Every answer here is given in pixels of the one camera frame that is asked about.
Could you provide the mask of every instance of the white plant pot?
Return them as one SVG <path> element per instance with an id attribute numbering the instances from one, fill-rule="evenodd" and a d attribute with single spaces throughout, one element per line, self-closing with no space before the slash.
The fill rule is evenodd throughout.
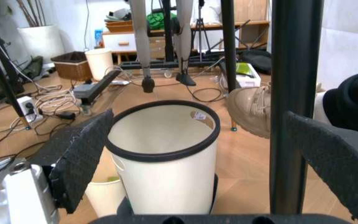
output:
<path id="1" fill-rule="evenodd" d="M 114 118 L 107 141 L 135 214 L 209 214 L 218 115 L 189 101 L 157 101 Z"/>
<path id="2" fill-rule="evenodd" d="M 51 63 L 50 58 L 64 54 L 59 28 L 56 25 L 17 30 L 32 57 L 42 56 L 44 63 Z"/>

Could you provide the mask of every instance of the shoe lace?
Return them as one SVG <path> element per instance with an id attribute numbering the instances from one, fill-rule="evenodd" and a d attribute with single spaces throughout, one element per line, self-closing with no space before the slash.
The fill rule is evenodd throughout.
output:
<path id="1" fill-rule="evenodd" d="M 254 110 L 251 110 L 251 113 L 257 116 L 267 116 L 267 110 L 266 108 L 270 108 L 269 105 L 265 104 L 265 94 L 269 90 L 268 86 L 261 86 L 259 87 L 259 90 L 257 91 L 258 95 L 254 98 L 253 104 L 255 105 Z"/>

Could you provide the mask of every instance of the cabinet handle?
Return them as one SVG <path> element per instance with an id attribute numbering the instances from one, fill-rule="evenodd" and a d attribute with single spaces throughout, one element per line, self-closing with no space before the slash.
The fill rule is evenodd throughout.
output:
<path id="1" fill-rule="evenodd" d="M 120 41 L 120 42 L 118 42 L 118 45 L 119 46 L 128 46 L 129 42 L 128 41 Z"/>

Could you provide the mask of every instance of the power strip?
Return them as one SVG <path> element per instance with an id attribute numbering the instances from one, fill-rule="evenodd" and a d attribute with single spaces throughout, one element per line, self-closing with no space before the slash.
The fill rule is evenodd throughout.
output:
<path id="1" fill-rule="evenodd" d="M 17 99 L 17 102 L 20 105 L 20 109 L 23 112 L 24 115 L 28 114 L 31 110 L 31 106 L 34 109 L 34 113 L 26 115 L 26 120 L 28 123 L 34 123 L 43 118 L 42 115 L 38 113 L 37 108 L 35 107 L 35 103 L 31 97 L 25 96 Z"/>

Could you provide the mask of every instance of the black bag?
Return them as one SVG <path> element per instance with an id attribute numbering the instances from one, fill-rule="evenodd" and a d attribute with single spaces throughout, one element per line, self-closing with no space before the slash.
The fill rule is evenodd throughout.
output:
<path id="1" fill-rule="evenodd" d="M 240 53 L 239 61 L 250 63 L 257 72 L 267 75 L 272 72 L 271 54 L 265 50 L 245 50 Z"/>

